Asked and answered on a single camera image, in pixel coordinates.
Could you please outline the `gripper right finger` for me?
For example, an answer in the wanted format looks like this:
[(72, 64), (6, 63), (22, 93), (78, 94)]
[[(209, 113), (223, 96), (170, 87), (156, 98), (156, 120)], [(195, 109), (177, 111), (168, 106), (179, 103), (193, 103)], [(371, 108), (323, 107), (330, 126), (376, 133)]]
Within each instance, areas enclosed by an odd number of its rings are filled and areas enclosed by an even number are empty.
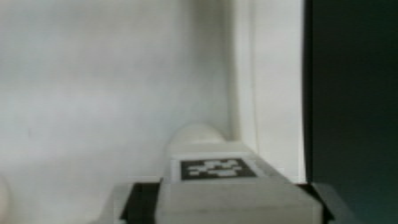
[(300, 184), (298, 187), (321, 203), (323, 224), (355, 224), (355, 215), (333, 187), (316, 182)]

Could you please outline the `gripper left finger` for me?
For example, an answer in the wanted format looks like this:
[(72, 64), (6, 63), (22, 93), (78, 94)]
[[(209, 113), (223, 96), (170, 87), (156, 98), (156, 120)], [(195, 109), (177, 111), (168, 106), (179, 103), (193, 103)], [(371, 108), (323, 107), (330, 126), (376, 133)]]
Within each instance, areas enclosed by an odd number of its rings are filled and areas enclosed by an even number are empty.
[(109, 192), (95, 224), (156, 224), (159, 183), (118, 184)]

